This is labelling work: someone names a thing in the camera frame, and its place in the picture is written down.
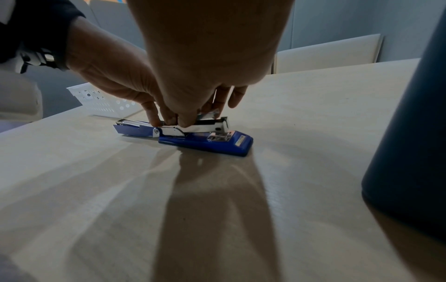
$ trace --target dark container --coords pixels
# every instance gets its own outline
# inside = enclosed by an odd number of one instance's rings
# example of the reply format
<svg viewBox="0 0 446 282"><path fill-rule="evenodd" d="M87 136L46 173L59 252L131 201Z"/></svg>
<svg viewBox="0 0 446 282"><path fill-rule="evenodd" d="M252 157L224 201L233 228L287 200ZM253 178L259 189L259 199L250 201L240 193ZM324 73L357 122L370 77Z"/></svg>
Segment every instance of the dark container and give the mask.
<svg viewBox="0 0 446 282"><path fill-rule="evenodd" d="M366 171L362 194L446 242L446 11Z"/></svg>

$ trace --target open stapler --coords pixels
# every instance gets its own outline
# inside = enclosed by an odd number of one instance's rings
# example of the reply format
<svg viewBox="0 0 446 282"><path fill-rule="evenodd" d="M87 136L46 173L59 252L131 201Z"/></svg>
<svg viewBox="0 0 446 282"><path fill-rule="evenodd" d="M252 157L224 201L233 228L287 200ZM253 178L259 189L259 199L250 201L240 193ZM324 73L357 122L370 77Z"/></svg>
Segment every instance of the open stapler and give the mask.
<svg viewBox="0 0 446 282"><path fill-rule="evenodd" d="M178 126L153 127L150 123L121 119L114 125L120 134L157 138L161 144L244 157L248 154L253 138L239 131L230 131L228 118L203 119L198 117L188 128Z"/></svg>

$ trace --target perforated plastic basket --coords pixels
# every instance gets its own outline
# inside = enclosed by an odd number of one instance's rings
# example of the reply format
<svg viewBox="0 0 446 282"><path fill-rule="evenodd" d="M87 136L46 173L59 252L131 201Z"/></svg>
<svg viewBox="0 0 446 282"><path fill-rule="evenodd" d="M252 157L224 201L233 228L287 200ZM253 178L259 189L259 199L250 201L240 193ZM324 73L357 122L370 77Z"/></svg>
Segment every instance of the perforated plastic basket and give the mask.
<svg viewBox="0 0 446 282"><path fill-rule="evenodd" d="M90 83L71 86L67 89L92 115L125 118L143 109L138 103L112 96Z"/></svg>

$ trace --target hand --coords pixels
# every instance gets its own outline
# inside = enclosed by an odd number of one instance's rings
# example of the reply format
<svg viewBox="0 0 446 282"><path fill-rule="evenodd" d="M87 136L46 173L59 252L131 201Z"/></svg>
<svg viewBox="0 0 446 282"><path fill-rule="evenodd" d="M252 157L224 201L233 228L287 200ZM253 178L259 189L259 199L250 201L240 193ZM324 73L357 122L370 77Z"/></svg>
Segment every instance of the hand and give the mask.
<svg viewBox="0 0 446 282"><path fill-rule="evenodd" d="M144 50L113 36L79 17L70 26L67 66L97 88L140 103L153 126L176 125L176 115L164 104Z"/></svg>
<svg viewBox="0 0 446 282"><path fill-rule="evenodd" d="M235 107L271 68L292 0L128 0L165 104L178 123Z"/></svg>

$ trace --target sleeve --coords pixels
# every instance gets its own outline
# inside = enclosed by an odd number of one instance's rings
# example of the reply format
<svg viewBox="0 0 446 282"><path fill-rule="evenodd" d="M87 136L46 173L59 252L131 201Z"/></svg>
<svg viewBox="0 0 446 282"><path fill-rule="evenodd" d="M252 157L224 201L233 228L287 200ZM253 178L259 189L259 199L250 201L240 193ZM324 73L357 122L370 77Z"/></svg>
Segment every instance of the sleeve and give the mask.
<svg viewBox="0 0 446 282"><path fill-rule="evenodd" d="M65 66L68 31L77 17L85 16L69 0L16 0L8 26L27 48L47 50Z"/></svg>

